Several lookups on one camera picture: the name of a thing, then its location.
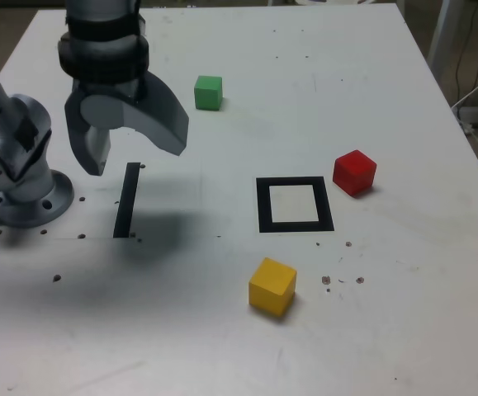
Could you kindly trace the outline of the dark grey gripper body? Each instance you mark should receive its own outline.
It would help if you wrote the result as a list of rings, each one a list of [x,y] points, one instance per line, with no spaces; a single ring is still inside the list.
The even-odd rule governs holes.
[[[79,103],[92,94],[103,94],[109,97],[127,99],[129,102],[139,103],[145,99],[145,86],[142,78],[119,83],[99,83],[77,79],[73,80],[73,103]]]

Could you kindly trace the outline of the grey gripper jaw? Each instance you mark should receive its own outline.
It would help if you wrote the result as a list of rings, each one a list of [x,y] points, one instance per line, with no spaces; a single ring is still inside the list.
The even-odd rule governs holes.
[[[64,110],[73,154],[92,176],[101,176],[111,148],[110,130],[90,125],[81,114],[84,94],[70,94]]]
[[[188,115],[173,91],[150,72],[139,80],[132,97],[121,92],[98,92],[83,99],[81,115],[98,129],[133,129],[157,148],[176,156],[187,146]]]

